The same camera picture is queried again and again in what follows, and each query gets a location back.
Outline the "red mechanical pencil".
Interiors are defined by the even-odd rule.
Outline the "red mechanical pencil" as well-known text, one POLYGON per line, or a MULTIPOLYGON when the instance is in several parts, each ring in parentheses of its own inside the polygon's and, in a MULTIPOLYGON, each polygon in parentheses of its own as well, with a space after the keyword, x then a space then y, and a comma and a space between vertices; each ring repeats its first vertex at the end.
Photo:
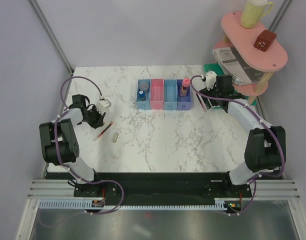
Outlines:
POLYGON ((94 138, 94 141, 96 142, 113 124, 114 122, 110 121, 110 123, 94 138))

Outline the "red pen clear cap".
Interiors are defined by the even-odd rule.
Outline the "red pen clear cap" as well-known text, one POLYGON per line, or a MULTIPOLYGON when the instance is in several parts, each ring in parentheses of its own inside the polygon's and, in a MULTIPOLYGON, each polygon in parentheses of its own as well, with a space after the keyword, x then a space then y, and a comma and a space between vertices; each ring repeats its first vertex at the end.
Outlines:
POLYGON ((201 107, 202 107, 202 110, 203 110, 204 112, 206 112, 207 109, 206 109, 206 107, 205 107, 205 104, 204 104, 202 98, 201 98, 199 95, 197 95, 197 98, 198 98, 198 101, 199 101, 199 103, 200 103, 200 105, 201 105, 201 107))

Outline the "pink cap brown bottle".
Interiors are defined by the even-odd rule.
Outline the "pink cap brown bottle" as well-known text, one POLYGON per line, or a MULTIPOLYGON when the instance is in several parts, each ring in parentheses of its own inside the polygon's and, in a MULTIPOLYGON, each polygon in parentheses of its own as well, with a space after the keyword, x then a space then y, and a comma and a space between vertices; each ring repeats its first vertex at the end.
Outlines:
POLYGON ((184 78, 182 80, 182 84, 181 84, 179 95, 181 97, 187 96, 187 92, 188 92, 189 87, 190 87, 190 79, 189 78, 184 78))

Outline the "blue cap glue bottle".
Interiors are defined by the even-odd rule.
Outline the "blue cap glue bottle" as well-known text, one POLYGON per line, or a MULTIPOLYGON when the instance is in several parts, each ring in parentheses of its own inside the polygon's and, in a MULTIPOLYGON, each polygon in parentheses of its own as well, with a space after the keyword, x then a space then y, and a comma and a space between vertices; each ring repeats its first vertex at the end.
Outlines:
POLYGON ((145 93, 142 90, 139 91, 139 99, 141 101, 145 101, 146 100, 146 95, 145 95, 145 93))

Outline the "clear tub of paper clips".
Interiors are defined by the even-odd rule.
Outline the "clear tub of paper clips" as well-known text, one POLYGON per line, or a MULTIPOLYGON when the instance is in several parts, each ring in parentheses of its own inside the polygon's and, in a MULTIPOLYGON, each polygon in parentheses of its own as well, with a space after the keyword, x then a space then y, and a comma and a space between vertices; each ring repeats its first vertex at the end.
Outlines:
POLYGON ((147 81, 141 81, 138 83, 139 92, 143 92, 144 95, 148 95, 150 89, 150 84, 147 81))

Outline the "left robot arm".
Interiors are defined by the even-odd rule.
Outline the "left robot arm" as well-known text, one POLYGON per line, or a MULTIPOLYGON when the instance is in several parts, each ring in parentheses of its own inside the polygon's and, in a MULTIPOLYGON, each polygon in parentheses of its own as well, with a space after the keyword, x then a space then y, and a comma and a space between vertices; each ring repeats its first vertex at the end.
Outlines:
POLYGON ((80 156, 75 127, 82 123, 93 129, 102 127, 110 106, 111 102, 105 98, 91 104, 87 96, 77 94, 61 115, 39 126, 44 161, 66 169, 77 184, 85 185, 85 191, 92 197, 100 195, 103 188, 96 171, 80 156))

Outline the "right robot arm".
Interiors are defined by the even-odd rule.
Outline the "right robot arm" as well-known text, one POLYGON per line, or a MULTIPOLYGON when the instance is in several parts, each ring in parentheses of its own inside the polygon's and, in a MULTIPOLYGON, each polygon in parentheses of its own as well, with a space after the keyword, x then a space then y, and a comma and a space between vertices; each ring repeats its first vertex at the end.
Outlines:
POLYGON ((220 107, 233 116, 248 133, 244 161, 228 173, 228 181, 222 184, 223 193, 232 197, 240 191, 240 185, 248 184, 261 175, 279 177, 277 168, 284 169, 286 162, 286 136, 281 126, 273 126, 257 114, 245 97, 235 92, 231 75, 207 72, 202 81, 206 87, 200 90, 207 109, 220 107))

